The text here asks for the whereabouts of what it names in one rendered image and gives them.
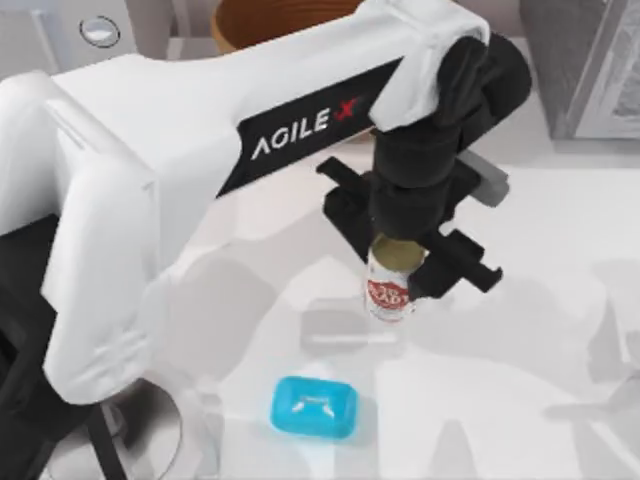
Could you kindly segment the round grey knob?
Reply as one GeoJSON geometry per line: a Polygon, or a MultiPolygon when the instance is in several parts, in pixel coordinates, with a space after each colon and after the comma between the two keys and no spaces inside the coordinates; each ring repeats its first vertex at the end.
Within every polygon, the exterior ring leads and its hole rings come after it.
{"type": "Polygon", "coordinates": [[[121,32],[118,25],[110,18],[96,16],[81,20],[79,23],[81,37],[91,46],[96,48],[111,48],[120,38],[121,32]]]}

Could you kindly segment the red and white can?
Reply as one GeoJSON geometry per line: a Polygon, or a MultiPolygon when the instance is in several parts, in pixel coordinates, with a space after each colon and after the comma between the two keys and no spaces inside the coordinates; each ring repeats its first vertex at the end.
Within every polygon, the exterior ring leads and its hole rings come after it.
{"type": "Polygon", "coordinates": [[[426,251],[413,241],[376,234],[367,256],[365,306],[369,314],[387,323],[403,320],[413,310],[409,277],[423,263],[426,251]]]}

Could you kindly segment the pale microwave oven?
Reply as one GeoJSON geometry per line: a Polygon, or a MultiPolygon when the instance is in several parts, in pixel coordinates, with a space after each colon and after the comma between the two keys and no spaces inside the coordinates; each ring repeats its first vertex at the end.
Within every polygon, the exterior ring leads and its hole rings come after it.
{"type": "Polygon", "coordinates": [[[171,0],[0,0],[0,80],[41,70],[66,72],[124,54],[167,55],[174,9],[171,0]],[[89,45],[81,20],[105,16],[119,27],[111,48],[89,45]]]}

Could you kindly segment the light blue soap box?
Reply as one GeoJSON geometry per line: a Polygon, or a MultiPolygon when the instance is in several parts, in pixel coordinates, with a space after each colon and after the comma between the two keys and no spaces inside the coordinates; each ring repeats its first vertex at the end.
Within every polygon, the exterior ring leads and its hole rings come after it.
{"type": "Polygon", "coordinates": [[[269,420],[288,434],[343,440],[355,431],[359,408],[360,395],[348,383],[287,376],[274,388],[269,420]]]}

